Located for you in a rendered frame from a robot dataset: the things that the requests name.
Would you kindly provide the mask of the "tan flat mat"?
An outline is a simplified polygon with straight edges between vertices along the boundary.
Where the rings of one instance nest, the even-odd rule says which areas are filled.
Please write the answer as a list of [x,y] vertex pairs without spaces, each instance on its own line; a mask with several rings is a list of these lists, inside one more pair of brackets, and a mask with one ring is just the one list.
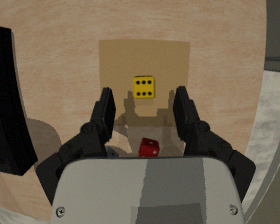
[[[176,127],[176,89],[187,90],[190,42],[148,39],[99,40],[100,92],[112,89],[114,125]],[[135,99],[133,78],[155,78],[154,99]]]

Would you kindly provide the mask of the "red die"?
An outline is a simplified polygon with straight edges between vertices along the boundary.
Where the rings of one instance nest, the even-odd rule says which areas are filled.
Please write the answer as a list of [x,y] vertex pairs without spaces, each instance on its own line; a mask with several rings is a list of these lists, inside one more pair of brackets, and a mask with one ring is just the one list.
[[156,140],[142,138],[138,157],[157,157],[160,151],[159,143]]

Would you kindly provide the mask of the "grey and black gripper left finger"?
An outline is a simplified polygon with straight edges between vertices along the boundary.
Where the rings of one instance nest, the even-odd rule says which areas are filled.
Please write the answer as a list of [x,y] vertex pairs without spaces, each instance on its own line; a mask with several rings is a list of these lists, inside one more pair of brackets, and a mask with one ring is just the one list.
[[80,158],[108,157],[105,144],[112,138],[115,113],[112,89],[105,87],[95,102],[90,122],[83,124],[80,133],[64,143],[59,152],[37,166],[36,174],[51,206],[66,165]]

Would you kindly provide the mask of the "white die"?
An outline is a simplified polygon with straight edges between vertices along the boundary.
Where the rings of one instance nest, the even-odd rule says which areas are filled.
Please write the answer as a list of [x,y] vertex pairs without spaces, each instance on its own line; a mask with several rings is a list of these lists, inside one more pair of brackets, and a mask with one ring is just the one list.
[[110,146],[106,147],[108,157],[119,157],[119,154],[114,151]]

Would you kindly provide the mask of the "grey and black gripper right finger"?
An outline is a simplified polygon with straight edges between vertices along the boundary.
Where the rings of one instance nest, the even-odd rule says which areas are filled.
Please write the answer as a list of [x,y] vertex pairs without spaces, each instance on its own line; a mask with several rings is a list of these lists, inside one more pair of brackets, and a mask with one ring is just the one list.
[[210,125],[200,120],[185,86],[176,89],[173,113],[178,137],[186,143],[183,156],[204,155],[223,160],[233,175],[242,204],[256,170],[255,163],[210,131]]

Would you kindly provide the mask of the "yellow die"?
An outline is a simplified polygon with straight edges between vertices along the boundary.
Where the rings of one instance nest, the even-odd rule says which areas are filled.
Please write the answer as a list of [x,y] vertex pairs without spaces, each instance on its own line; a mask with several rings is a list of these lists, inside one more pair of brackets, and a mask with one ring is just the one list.
[[133,96],[135,99],[155,97],[155,78],[153,76],[135,76],[133,78]]

